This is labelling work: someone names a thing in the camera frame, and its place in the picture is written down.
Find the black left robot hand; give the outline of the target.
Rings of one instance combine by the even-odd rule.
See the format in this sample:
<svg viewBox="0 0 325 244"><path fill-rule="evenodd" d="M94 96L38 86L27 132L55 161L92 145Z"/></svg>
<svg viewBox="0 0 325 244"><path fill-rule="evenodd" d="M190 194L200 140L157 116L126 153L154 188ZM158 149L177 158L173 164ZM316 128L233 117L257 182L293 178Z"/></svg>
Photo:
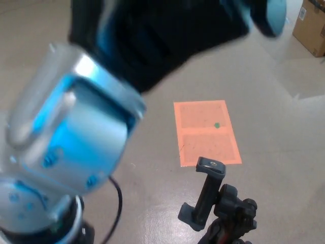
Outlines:
<svg viewBox="0 0 325 244"><path fill-rule="evenodd" d="M283 32L286 1L71 1L69 42L145 93L191 57Z"/></svg>

